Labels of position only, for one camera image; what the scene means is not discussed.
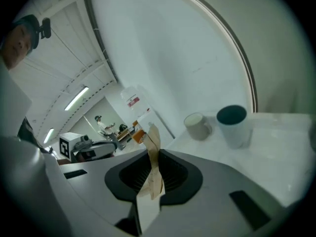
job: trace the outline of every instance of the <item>cup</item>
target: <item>cup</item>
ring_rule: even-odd
[[[251,130],[244,107],[239,105],[224,107],[217,113],[216,119],[230,148],[237,149],[247,145]]]
[[[205,140],[212,133],[212,127],[201,113],[188,115],[184,119],[184,125],[191,138],[195,140]]]

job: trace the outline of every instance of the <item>black slot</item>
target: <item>black slot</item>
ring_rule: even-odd
[[[70,179],[70,178],[81,176],[87,173],[88,173],[87,171],[80,169],[80,170],[64,173],[64,176],[66,179]]]
[[[229,196],[253,230],[259,229],[271,220],[246,192],[236,191],[230,193]]]

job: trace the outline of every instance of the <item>red label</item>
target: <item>red label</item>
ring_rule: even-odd
[[[128,106],[129,107],[132,107],[135,103],[137,103],[139,101],[139,98],[138,97],[135,97],[132,101],[130,101],[128,103]]]

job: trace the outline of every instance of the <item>crumpled paper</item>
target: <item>crumpled paper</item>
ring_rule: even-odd
[[[163,181],[159,172],[158,156],[160,150],[160,135],[158,128],[152,124],[148,134],[143,138],[143,143],[147,148],[152,170],[148,176],[148,183],[144,184],[139,192],[139,196],[144,196],[150,192],[151,200],[154,200],[162,191]]]

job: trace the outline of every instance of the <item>mug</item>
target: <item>mug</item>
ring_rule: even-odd
[[[184,119],[184,126],[189,135],[195,140],[205,140],[211,133],[212,127],[207,118],[201,113],[192,113]]]
[[[237,149],[245,146],[250,137],[247,111],[239,105],[229,105],[221,109],[216,119],[228,146]]]

